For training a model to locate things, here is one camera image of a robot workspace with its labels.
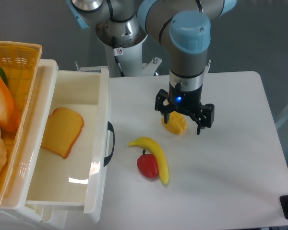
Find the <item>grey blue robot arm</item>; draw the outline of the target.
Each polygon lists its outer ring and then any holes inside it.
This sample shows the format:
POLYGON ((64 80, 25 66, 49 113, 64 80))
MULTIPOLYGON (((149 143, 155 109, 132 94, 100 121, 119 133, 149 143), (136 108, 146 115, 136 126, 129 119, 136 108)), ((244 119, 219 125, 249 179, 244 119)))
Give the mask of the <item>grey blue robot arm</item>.
POLYGON ((232 10, 234 0, 69 0, 75 20, 93 28, 104 45, 111 77, 140 76, 142 44, 157 41, 170 56, 169 90, 156 95, 155 110, 170 120, 177 112, 189 116, 198 131, 214 121, 213 104, 202 104, 211 20, 232 10))

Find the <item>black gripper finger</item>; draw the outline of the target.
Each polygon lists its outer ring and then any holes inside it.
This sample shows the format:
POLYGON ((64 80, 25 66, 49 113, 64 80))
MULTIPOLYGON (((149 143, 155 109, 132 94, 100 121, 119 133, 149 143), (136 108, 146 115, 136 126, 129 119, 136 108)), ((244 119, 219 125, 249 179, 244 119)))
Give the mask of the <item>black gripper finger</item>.
POLYGON ((156 95, 155 110, 159 111, 164 118, 164 124, 170 120, 170 114, 175 111, 175 107, 168 101, 169 93, 160 89, 156 95))
POLYGON ((196 109, 187 110, 187 115, 197 124, 197 135, 202 129, 211 128, 215 118, 215 105, 199 104, 196 109))

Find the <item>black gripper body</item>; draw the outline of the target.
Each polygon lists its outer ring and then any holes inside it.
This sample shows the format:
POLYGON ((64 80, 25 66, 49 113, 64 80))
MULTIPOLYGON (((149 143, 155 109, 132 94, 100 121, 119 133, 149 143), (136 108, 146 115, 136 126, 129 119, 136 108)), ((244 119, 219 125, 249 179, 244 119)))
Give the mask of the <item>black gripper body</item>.
POLYGON ((200 113, 202 86, 194 91, 176 94, 175 88, 169 85, 169 99, 168 102, 177 107, 183 114, 184 110, 190 111, 192 114, 200 113))

